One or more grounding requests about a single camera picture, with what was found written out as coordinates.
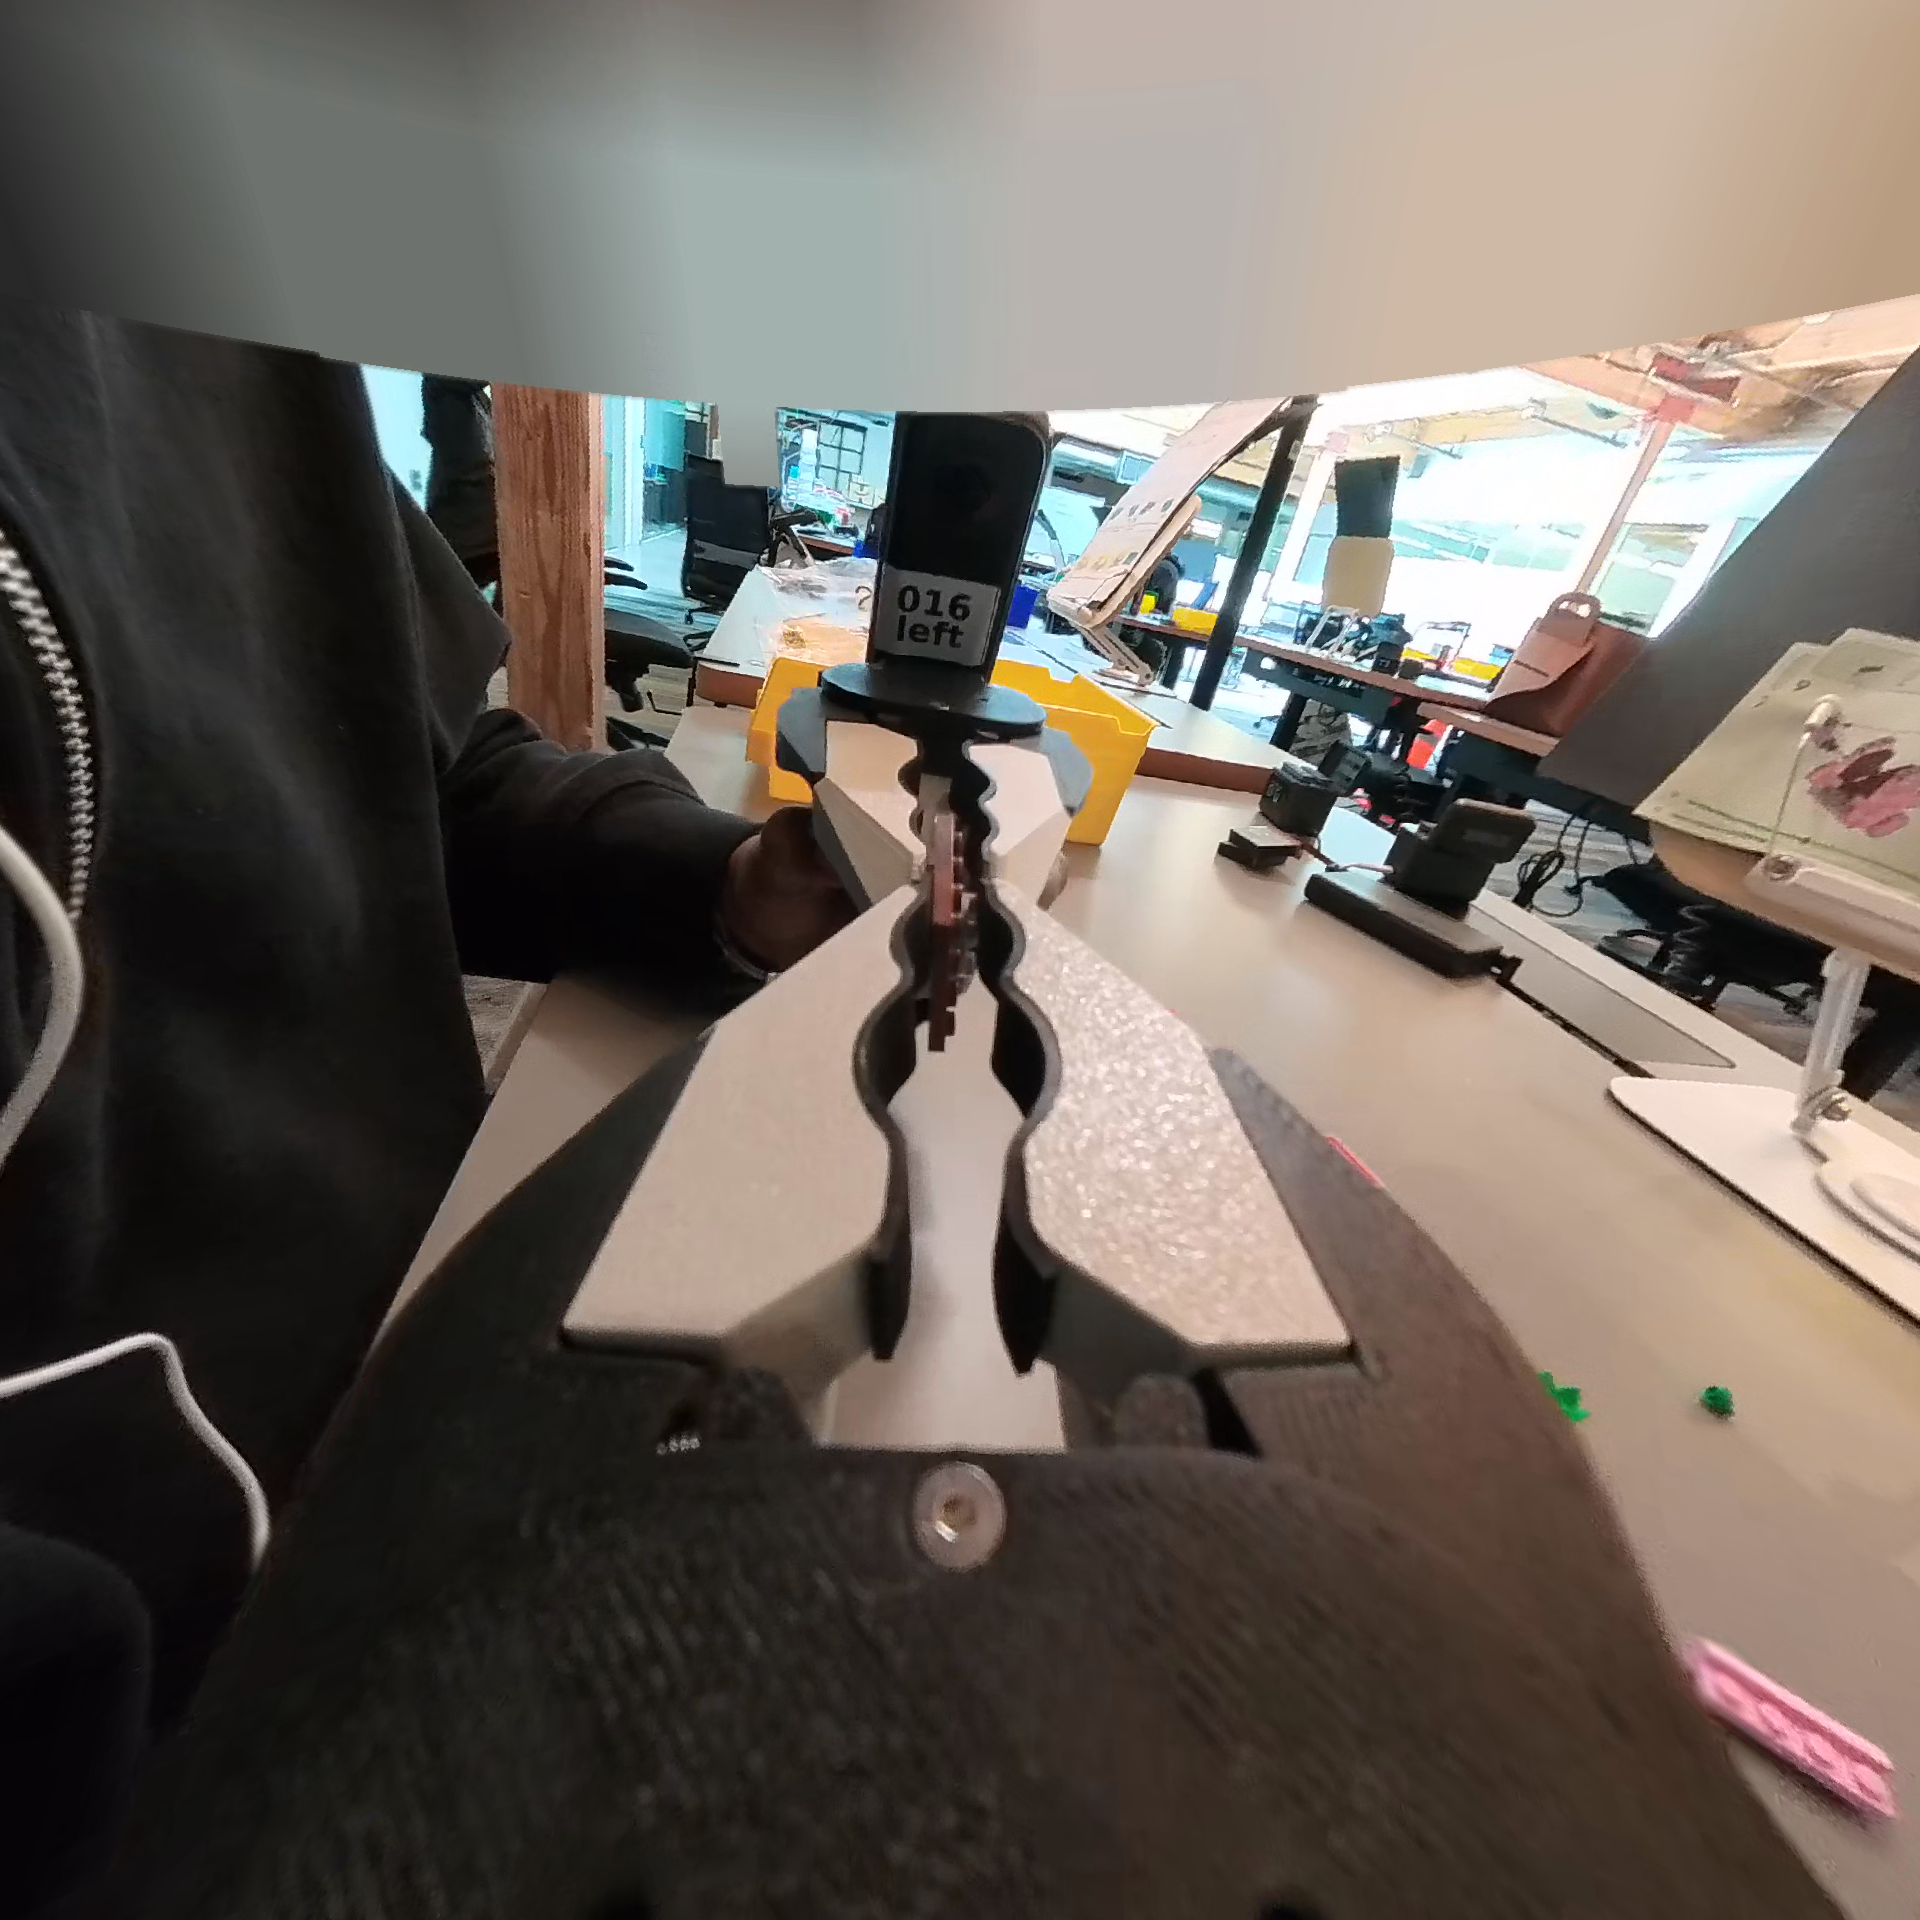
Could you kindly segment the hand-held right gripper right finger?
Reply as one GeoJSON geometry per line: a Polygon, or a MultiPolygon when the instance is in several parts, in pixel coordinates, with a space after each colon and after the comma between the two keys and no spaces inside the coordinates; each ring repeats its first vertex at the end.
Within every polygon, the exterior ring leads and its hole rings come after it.
{"type": "Polygon", "coordinates": [[[992,1069],[1019,1121],[992,1255],[1018,1369],[1345,1360],[1324,1284],[1225,1064],[1034,898],[981,904],[992,1069]]]}

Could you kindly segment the brown square toy plate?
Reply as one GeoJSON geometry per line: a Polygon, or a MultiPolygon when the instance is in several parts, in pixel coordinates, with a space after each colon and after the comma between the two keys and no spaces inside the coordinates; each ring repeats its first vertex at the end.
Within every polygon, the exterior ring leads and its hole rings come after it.
{"type": "Polygon", "coordinates": [[[929,1050],[947,1050],[954,1037],[955,1007],[970,986],[977,966],[977,935],[979,888],[970,865],[968,838],[968,892],[960,916],[955,920],[933,919],[926,898],[922,935],[922,1002],[929,1050]]]}

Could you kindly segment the person's left forearm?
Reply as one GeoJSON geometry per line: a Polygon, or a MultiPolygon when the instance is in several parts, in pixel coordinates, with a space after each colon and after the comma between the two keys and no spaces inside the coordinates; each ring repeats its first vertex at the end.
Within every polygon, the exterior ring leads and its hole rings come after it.
{"type": "Polygon", "coordinates": [[[723,991],[752,966],[723,935],[754,825],[709,807],[659,751],[574,751],[483,711],[440,782],[449,912],[470,975],[548,983],[628,968],[723,991]]]}

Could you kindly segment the person's left hand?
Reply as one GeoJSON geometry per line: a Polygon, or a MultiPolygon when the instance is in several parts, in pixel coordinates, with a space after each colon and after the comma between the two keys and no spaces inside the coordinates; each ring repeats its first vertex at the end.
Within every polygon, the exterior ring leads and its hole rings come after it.
{"type": "Polygon", "coordinates": [[[822,852],[817,823],[811,807],[782,807],[726,857],[713,938],[739,975],[770,980],[861,914],[822,852]]]}

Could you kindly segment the yellow plastic bin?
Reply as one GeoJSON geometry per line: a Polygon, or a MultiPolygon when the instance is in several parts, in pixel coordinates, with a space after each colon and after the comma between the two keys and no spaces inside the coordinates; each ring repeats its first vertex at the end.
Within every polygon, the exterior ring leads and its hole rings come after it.
{"type": "MultiPolygon", "coordinates": [[[[777,769],[777,712],[795,689],[813,687],[822,672],[826,668],[817,660],[780,656],[752,708],[748,761],[765,773],[768,793],[777,802],[810,802],[808,784],[798,775],[777,769]]],[[[1068,844],[1101,845],[1157,721],[1105,686],[1080,674],[1057,677],[1045,662],[1001,657],[992,680],[1034,697],[1046,712],[1046,728],[1068,735],[1088,758],[1090,789],[1072,815],[1068,844]]]]}

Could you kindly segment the wooden display easel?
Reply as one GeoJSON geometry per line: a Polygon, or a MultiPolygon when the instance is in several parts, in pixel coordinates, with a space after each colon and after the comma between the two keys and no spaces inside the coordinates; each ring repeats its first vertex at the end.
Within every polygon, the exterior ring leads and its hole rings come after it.
{"type": "Polygon", "coordinates": [[[1096,648],[1114,679],[1142,687],[1152,668],[1118,636],[1120,615],[1197,512],[1201,486],[1256,440],[1274,434],[1291,400],[1211,405],[1178,434],[1098,525],[1088,549],[1046,590],[1045,607],[1096,648]]]}

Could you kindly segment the black office chair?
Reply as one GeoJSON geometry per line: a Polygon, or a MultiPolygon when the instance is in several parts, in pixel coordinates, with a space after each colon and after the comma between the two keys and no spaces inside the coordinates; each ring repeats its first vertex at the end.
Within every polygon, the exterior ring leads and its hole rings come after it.
{"type": "Polygon", "coordinates": [[[696,453],[684,462],[684,489],[680,588],[698,607],[725,613],[768,551],[777,492],[734,484],[717,458],[696,453]]]}
{"type": "Polygon", "coordinates": [[[654,674],[680,674],[682,712],[693,697],[704,641],[665,621],[624,607],[603,607],[603,679],[624,716],[654,708],[654,674]]]}

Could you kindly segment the small black battery box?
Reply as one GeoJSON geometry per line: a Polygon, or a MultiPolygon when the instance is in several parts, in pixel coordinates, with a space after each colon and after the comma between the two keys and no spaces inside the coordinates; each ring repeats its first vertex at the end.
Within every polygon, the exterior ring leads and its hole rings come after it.
{"type": "Polygon", "coordinates": [[[1366,749],[1352,743],[1314,765],[1289,761],[1275,768],[1258,802],[1259,820],[1304,841],[1316,838],[1337,805],[1358,790],[1370,758],[1366,749]]]}

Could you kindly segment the black pole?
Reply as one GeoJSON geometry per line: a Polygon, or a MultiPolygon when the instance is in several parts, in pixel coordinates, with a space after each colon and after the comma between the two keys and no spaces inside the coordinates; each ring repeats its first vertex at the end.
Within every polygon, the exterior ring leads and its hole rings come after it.
{"type": "Polygon", "coordinates": [[[1214,630],[1208,638],[1205,654],[1201,656],[1194,677],[1188,706],[1201,712],[1211,711],[1221,680],[1225,679],[1232,650],[1241,636],[1246,602],[1258,582],[1266,546],[1281,516],[1281,505],[1288,495],[1291,473],[1318,401],[1321,397],[1316,393],[1294,394],[1278,413],[1272,458],[1259,494],[1256,495],[1256,510],[1237,562],[1232,564],[1232,575],[1221,609],[1216,613],[1214,630]]]}

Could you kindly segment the long wooden desk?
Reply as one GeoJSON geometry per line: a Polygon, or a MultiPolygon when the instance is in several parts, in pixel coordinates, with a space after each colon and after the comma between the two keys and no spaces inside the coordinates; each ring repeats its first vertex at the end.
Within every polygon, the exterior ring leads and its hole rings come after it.
{"type": "Polygon", "coordinates": [[[1557,735],[1497,716],[1488,717],[1493,694],[1472,684],[1385,674],[1283,640],[1244,638],[1240,650],[1248,674],[1272,680],[1288,694],[1269,737],[1283,751],[1291,751],[1309,704],[1355,716],[1372,728],[1394,728],[1408,712],[1436,711],[1448,728],[1475,734],[1537,758],[1557,744],[1557,735]]]}

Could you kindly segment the black panel on cardboard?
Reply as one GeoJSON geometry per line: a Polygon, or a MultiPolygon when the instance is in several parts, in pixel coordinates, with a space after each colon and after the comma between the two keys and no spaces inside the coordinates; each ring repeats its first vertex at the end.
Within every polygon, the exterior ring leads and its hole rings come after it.
{"type": "Polygon", "coordinates": [[[1401,456],[1345,458],[1333,469],[1334,533],[1324,564],[1324,606],[1376,616],[1394,566],[1392,538],[1401,456]]]}

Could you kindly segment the black dock device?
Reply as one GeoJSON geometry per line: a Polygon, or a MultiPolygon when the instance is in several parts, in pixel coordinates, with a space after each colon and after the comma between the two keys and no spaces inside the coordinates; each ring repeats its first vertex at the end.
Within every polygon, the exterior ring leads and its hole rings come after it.
{"type": "Polygon", "coordinates": [[[1529,836],[1521,807],[1453,799],[1436,820],[1398,828],[1380,863],[1326,863],[1304,900],[1436,975],[1505,985],[1521,961],[1472,924],[1472,904],[1529,836]]]}

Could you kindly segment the white book stand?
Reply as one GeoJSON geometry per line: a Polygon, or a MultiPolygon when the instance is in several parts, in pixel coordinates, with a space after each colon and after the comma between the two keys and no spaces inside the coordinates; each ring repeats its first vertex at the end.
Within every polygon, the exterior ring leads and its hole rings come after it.
{"type": "Polygon", "coordinates": [[[1667,868],[1702,896],[1825,949],[1808,1055],[1797,1085],[1672,1078],[1614,1100],[1721,1183],[1769,1214],[1889,1305],[1918,1316],[1918,1159],[1861,1117],[1842,1089],[1872,968],[1916,978],[1916,896],[1802,855],[1748,855],[1653,825],[1667,868]]]}

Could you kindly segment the dark grey board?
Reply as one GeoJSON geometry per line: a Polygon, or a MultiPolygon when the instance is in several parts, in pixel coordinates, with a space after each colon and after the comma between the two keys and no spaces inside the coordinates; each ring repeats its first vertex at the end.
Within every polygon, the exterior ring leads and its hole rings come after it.
{"type": "Polygon", "coordinates": [[[1918,636],[1918,357],[1717,566],[1668,630],[1544,756],[1545,778],[1634,807],[1797,644],[1918,636]]]}

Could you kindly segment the wooden post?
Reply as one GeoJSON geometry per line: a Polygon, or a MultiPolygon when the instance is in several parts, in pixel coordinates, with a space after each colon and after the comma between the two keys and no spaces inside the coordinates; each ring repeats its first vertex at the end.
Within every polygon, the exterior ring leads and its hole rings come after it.
{"type": "Polygon", "coordinates": [[[509,704],[570,749],[606,743],[606,423],[588,390],[496,382],[498,607],[509,704]]]}

